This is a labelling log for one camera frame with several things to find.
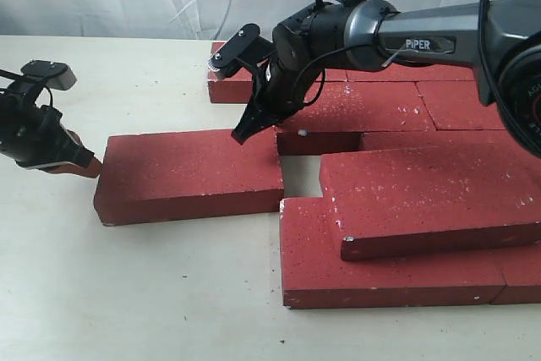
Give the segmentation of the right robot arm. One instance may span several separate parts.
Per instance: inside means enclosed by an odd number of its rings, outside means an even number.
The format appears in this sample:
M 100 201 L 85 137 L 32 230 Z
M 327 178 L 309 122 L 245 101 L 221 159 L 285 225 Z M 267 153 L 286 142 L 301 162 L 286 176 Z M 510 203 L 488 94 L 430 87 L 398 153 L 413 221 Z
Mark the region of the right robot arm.
M 540 153 L 540 0 L 400 12 L 384 0 L 311 4 L 278 23 L 232 137 L 243 143 L 307 106 L 328 68 L 379 72 L 392 64 L 473 71 L 479 102 L 495 106 L 511 137 Z

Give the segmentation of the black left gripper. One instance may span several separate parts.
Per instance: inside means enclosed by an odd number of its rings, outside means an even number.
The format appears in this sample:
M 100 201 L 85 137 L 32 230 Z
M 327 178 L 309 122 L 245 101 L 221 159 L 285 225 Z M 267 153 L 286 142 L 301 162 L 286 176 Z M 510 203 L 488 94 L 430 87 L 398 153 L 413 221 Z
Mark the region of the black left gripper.
M 1 94 L 1 153 L 24 169 L 97 178 L 101 162 L 55 107 L 25 105 L 12 91 Z

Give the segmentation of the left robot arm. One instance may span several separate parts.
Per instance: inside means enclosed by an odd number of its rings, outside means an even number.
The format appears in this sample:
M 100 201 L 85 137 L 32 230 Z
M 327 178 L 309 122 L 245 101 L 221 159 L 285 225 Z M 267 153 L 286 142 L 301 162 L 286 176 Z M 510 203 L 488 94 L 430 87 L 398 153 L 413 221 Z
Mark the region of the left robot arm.
M 66 63 L 32 60 L 18 74 L 1 76 L 1 154 L 26 170 L 97 178 L 101 162 L 80 137 L 61 123 L 54 90 L 69 90 L 77 79 Z

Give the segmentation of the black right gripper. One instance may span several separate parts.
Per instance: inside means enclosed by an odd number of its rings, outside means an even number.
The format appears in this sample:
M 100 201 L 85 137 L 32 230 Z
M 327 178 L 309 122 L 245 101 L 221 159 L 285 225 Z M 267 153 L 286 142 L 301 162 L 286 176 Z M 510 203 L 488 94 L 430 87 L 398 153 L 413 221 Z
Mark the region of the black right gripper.
M 284 68 L 278 60 L 269 60 L 264 68 L 264 83 L 256 91 L 253 105 L 246 106 L 231 132 L 239 144 L 300 111 L 304 97 L 321 76 L 320 68 L 311 67 L 302 74 Z

